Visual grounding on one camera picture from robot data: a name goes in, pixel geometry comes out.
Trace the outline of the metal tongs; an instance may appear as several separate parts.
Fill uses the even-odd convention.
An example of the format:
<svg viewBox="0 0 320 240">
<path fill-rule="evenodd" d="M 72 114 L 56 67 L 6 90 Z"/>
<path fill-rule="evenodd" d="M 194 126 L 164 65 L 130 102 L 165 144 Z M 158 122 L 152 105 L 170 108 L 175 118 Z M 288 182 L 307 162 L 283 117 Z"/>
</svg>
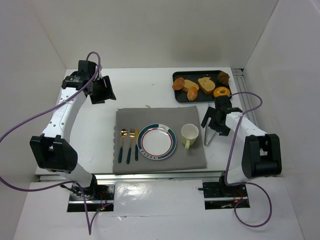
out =
<svg viewBox="0 0 320 240">
<path fill-rule="evenodd" d="M 217 132 L 206 125 L 206 127 L 204 128 L 204 146 L 208 147 L 216 135 Z"/>
</svg>

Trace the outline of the toast bread slice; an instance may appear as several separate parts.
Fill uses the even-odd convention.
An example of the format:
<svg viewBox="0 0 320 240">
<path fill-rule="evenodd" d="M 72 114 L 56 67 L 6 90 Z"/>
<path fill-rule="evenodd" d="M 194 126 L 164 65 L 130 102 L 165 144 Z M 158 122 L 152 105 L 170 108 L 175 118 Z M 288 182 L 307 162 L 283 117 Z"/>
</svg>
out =
<svg viewBox="0 0 320 240">
<path fill-rule="evenodd" d="M 210 77 L 202 77 L 197 80 L 199 88 L 206 94 L 210 95 L 214 92 L 216 84 Z"/>
</svg>

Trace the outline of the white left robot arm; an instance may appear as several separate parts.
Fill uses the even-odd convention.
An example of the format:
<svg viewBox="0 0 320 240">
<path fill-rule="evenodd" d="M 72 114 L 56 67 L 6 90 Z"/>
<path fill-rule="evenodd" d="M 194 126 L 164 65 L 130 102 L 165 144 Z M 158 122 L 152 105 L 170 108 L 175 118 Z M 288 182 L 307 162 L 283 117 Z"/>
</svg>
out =
<svg viewBox="0 0 320 240">
<path fill-rule="evenodd" d="M 99 192 L 97 179 L 78 163 L 78 153 L 70 145 L 73 125 L 87 98 L 94 105 L 115 100 L 116 96 L 109 76 L 101 75 L 101 67 L 79 60 L 77 71 L 62 82 L 49 124 L 41 135 L 32 136 L 29 144 L 39 168 L 79 183 L 86 195 L 93 196 Z"/>
</svg>

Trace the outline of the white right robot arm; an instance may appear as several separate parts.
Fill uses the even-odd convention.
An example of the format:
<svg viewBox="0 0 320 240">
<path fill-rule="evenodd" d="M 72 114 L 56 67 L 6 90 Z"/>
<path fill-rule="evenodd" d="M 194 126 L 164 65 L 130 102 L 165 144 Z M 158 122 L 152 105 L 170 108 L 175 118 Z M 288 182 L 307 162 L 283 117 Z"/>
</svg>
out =
<svg viewBox="0 0 320 240">
<path fill-rule="evenodd" d="M 274 177 L 282 172 L 280 138 L 275 133 L 267 133 L 252 123 L 238 107 L 233 107 L 228 96 L 215 99 L 214 107 L 208 107 L 201 122 L 204 129 L 210 128 L 220 136 L 233 133 L 231 150 L 237 140 L 243 143 L 242 157 L 234 168 L 232 157 L 227 160 L 217 183 L 205 182 L 200 191 L 205 198 L 238 197 L 242 188 L 251 180 Z"/>
</svg>

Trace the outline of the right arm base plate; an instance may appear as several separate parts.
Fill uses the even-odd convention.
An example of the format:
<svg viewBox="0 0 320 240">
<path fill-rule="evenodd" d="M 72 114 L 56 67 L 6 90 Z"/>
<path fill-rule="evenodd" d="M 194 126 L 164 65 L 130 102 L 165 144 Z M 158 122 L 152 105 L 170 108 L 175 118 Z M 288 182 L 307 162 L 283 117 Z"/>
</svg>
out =
<svg viewBox="0 0 320 240">
<path fill-rule="evenodd" d="M 198 190 L 203 193 L 205 210 L 250 208 L 248 192 L 245 185 L 224 186 L 219 182 L 203 182 Z"/>
</svg>

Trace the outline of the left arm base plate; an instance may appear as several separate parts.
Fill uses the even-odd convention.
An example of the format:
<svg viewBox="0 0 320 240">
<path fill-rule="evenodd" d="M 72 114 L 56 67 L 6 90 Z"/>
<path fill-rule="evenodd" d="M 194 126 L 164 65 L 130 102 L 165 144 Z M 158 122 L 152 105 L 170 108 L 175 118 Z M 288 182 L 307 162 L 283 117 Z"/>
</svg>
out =
<svg viewBox="0 0 320 240">
<path fill-rule="evenodd" d="M 98 185 L 97 193 L 85 194 L 88 212 L 112 212 L 114 210 L 115 185 Z M 84 199 L 78 186 L 71 187 L 69 195 L 68 213 L 85 212 Z"/>
</svg>

